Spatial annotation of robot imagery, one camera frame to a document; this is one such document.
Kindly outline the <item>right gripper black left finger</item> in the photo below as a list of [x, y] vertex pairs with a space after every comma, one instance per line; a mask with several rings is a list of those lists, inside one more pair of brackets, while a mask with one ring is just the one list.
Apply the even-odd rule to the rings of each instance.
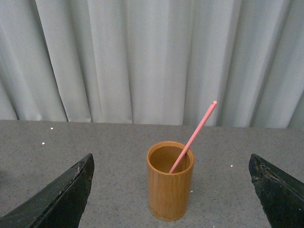
[[2, 228], [77, 228], [94, 174], [88, 154], [32, 198], [0, 219]]

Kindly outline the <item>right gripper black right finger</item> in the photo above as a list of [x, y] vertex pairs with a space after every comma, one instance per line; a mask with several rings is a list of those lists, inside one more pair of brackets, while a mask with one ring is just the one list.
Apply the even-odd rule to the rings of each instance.
[[270, 226], [302, 228], [304, 184], [256, 154], [251, 155], [248, 169]]

